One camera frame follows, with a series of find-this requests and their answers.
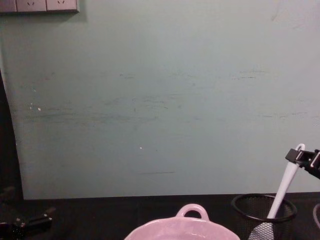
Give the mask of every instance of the pink bowl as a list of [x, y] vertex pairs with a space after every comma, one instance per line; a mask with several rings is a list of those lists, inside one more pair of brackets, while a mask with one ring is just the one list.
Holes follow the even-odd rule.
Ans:
[[[200, 218], [184, 217], [197, 211]], [[206, 210], [197, 204], [185, 205], [175, 217], [146, 223], [131, 232], [125, 240], [240, 240], [229, 229], [209, 220]]]

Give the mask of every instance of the electrical outlet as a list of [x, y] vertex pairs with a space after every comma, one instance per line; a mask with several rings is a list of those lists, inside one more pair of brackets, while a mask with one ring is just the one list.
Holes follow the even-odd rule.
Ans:
[[77, 0], [46, 0], [48, 11], [78, 11]]
[[12, 13], [16, 11], [16, 0], [0, 0], [0, 13]]
[[18, 12], [45, 12], [47, 11], [46, 0], [16, 0]]

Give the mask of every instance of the wall socket panel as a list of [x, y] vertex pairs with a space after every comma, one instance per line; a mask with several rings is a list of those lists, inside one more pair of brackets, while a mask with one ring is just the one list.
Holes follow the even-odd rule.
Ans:
[[78, 13], [78, 0], [0, 0], [0, 14]]

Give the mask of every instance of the desk surface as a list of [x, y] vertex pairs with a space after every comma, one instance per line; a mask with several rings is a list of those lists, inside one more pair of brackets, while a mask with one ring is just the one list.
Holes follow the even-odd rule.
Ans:
[[[136, 227], [151, 220], [173, 217], [185, 204], [202, 205], [212, 222], [235, 228], [235, 212], [228, 195], [112, 197], [59, 200], [25, 200], [14, 207], [26, 217], [56, 207], [50, 231], [26, 240], [123, 240]], [[313, 207], [320, 193], [287, 193], [298, 210], [294, 220], [295, 240], [320, 239], [313, 222]]]

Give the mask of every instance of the wall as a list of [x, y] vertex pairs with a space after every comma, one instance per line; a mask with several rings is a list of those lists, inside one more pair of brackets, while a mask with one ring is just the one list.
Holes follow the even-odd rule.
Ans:
[[[26, 199], [276, 192], [319, 148], [318, 0], [81, 1], [5, 16]], [[291, 192], [320, 191], [300, 170]]]

